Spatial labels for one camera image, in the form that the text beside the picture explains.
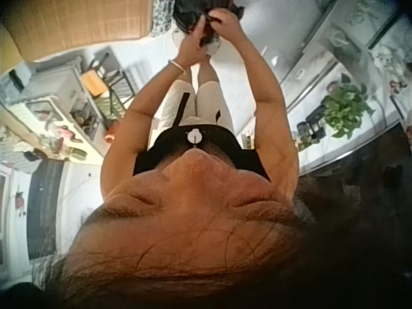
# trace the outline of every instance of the white shorts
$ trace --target white shorts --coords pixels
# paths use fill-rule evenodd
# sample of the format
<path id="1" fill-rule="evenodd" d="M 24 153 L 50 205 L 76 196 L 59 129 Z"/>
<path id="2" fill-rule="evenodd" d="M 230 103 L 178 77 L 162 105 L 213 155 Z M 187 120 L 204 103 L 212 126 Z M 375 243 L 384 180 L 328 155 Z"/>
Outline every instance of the white shorts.
<path id="1" fill-rule="evenodd" d="M 199 87 L 196 96 L 193 85 L 176 80 L 165 97 L 165 106 L 160 117 L 161 131 L 173 126 L 184 93 L 190 93 L 179 126 L 215 124 L 234 134 L 233 121 L 218 82 L 210 81 Z"/>

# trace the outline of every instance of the eyebrow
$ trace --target eyebrow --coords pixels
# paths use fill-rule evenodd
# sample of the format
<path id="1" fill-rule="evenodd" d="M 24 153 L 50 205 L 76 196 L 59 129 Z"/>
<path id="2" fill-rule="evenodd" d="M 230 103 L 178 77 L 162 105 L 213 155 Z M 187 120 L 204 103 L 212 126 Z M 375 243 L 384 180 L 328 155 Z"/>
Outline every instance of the eyebrow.
<path id="1" fill-rule="evenodd" d="M 159 213 L 161 209 L 154 208 L 148 212 L 142 212 L 138 207 L 119 207 L 109 208 L 106 204 L 101 205 L 98 209 L 91 213 L 87 220 L 82 224 L 82 228 L 88 227 L 97 223 L 108 223 L 115 220 L 123 220 L 129 218 L 144 218 Z"/>

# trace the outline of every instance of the black top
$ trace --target black top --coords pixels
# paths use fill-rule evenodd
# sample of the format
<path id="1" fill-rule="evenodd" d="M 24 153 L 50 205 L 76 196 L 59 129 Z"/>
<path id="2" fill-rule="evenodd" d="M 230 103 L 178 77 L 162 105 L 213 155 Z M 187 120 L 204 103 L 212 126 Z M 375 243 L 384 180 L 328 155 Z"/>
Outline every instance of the black top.
<path id="1" fill-rule="evenodd" d="M 133 175 L 155 169 L 164 158 L 177 149 L 192 149 L 194 146 L 188 141 L 187 135 L 193 129 L 198 129 L 202 134 L 202 141 L 196 144 L 196 148 L 203 149 L 206 143 L 211 143 L 223 151 L 237 169 L 252 171 L 270 180 L 256 150 L 242 149 L 232 132 L 212 124 L 172 127 L 164 131 L 150 150 L 139 153 Z"/>

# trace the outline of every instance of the chair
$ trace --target chair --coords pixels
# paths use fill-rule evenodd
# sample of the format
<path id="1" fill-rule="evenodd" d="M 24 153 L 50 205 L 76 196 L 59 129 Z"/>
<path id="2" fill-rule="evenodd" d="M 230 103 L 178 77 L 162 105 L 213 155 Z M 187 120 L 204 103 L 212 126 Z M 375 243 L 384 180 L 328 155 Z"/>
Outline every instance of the chair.
<path id="1" fill-rule="evenodd" d="M 91 93 L 93 99 L 101 97 L 104 93 L 109 93 L 110 113 L 115 115 L 119 120 L 122 117 L 121 113 L 115 108 L 115 101 L 121 107 L 122 112 L 126 112 L 124 104 L 129 102 L 136 96 L 136 92 L 130 83 L 126 73 L 119 69 L 111 72 L 106 72 L 103 65 L 110 57 L 109 53 L 105 53 L 100 60 L 94 59 L 87 71 L 82 75 L 82 82 L 88 91 Z M 115 86 L 120 82 L 125 81 L 128 92 L 131 95 L 119 95 Z"/>

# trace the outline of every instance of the green leaves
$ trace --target green leaves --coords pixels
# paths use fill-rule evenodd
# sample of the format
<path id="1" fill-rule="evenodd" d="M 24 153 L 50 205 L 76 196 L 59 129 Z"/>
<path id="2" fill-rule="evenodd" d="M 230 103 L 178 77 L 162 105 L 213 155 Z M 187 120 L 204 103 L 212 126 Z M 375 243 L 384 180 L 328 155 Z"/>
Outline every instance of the green leaves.
<path id="1" fill-rule="evenodd" d="M 337 131 L 334 138 L 346 135 L 351 139 L 353 132 L 362 127 L 363 114 L 374 114 L 375 111 L 366 103 L 367 92 L 364 84 L 359 89 L 351 83 L 349 76 L 342 74 L 342 84 L 322 100 L 325 122 Z"/>
<path id="2" fill-rule="evenodd" d="M 349 76 L 347 76 L 346 74 L 342 73 L 342 83 L 343 84 L 350 84 L 352 82 L 352 80 L 350 79 Z"/>
<path id="3" fill-rule="evenodd" d="M 340 130 L 336 134 L 332 135 L 334 138 L 342 138 L 346 135 L 345 130 Z"/>
<path id="4" fill-rule="evenodd" d="M 362 88 L 360 89 L 361 95 L 365 95 L 367 94 L 367 92 L 368 92 L 368 89 L 366 88 L 366 85 L 362 84 Z"/>
<path id="5" fill-rule="evenodd" d="M 372 116 L 376 111 L 374 109 L 371 109 L 369 105 L 366 105 L 366 112 L 369 116 Z"/>

